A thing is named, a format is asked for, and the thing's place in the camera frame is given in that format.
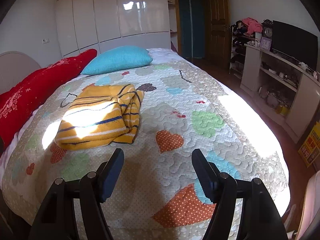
tv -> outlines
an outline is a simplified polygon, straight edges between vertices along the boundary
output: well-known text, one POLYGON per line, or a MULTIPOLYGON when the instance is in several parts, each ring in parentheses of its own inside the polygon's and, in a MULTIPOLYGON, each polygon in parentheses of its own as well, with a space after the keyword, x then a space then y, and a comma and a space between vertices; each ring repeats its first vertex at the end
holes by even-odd
POLYGON ((296 26, 273 21, 272 49, 286 54, 298 62, 304 62, 316 70, 318 61, 318 37, 296 26))

tv cabinet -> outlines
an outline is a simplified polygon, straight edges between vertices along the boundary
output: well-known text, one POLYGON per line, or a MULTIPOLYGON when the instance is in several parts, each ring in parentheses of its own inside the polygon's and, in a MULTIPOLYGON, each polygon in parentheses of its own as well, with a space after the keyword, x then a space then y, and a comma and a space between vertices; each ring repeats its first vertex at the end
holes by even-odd
POLYGON ((284 128, 295 143, 303 135, 320 102, 320 83, 313 76, 277 54, 248 44, 240 87, 267 116, 284 128), (262 68, 262 62, 268 62, 269 66, 291 68, 290 71, 296 73, 300 79, 298 88, 262 68), (258 94, 259 88, 268 82, 276 82, 277 86, 283 86, 282 89, 288 90, 292 95, 293 103, 286 117, 277 114, 258 94))

pink chair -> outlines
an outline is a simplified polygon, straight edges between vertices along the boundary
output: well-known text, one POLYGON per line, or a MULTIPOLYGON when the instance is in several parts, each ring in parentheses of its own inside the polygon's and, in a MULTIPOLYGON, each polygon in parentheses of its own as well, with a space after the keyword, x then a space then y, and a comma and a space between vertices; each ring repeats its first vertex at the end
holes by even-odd
POLYGON ((297 232, 288 233, 289 239, 319 240, 320 239, 320 171, 308 182, 302 218, 297 232))

wooden floor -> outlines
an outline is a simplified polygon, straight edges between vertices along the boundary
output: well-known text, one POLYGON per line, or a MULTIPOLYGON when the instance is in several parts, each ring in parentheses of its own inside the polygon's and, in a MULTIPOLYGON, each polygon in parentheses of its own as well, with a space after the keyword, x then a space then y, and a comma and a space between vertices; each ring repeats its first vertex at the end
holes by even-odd
MULTIPOLYGON (((191 62, 243 98, 247 104, 251 106, 251 108, 261 117, 266 125, 268 125, 278 139, 282 148, 284 159, 289 169, 289 188, 291 194, 289 207, 291 207, 293 204, 297 205, 297 209, 289 229, 298 230, 306 186, 312 175, 316 173, 315 169, 313 166, 310 166, 309 168, 305 166, 303 160, 298 154, 298 146, 295 145, 284 129, 272 121, 266 114, 264 114, 253 102, 251 97, 240 88, 241 81, 233 74, 233 72, 229 74, 229 70, 215 67, 213 64, 204 59, 193 59, 191 62)), ((288 211, 285 213, 283 220, 286 219, 288 213, 288 211)))

sunlight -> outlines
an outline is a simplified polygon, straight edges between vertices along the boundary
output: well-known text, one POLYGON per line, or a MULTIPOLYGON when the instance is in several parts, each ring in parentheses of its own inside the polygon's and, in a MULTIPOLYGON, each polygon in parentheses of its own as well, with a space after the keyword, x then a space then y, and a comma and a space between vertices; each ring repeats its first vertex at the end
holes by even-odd
POLYGON ((132 9, 132 7, 133 7, 133 2, 131 1, 131 2, 128 2, 128 3, 124 3, 123 4, 123 8, 127 11, 127 10, 131 10, 132 9))
POLYGON ((53 122, 53 123, 49 124, 49 126, 45 130, 44 135, 42 137, 42 141, 41 141, 42 147, 44 150, 47 149, 47 147, 50 145, 50 143, 55 138, 55 136, 58 132, 58 129, 59 129, 59 125, 60 125, 60 121, 53 122))
MULTIPOLYGON (((284 174, 289 181, 289 171, 283 158, 281 146, 269 127, 264 123, 260 116, 236 93, 219 96, 219 101, 229 112, 232 119, 245 133, 258 155, 262 158, 269 157, 277 152, 284 174)), ((275 198, 275 205, 280 216, 282 216, 290 201, 289 187, 279 192, 275 198)))
POLYGON ((111 104, 110 101, 108 101, 96 106, 91 106, 90 109, 77 108, 66 112, 63 120, 75 126, 77 137, 82 139, 95 131, 97 126, 92 124, 104 120, 107 114, 117 110, 121 114, 121 109, 116 106, 116 104, 111 104))
POLYGON ((218 98, 262 158, 269 157, 275 152, 282 155, 282 149, 275 135, 241 97, 224 95, 218 98))

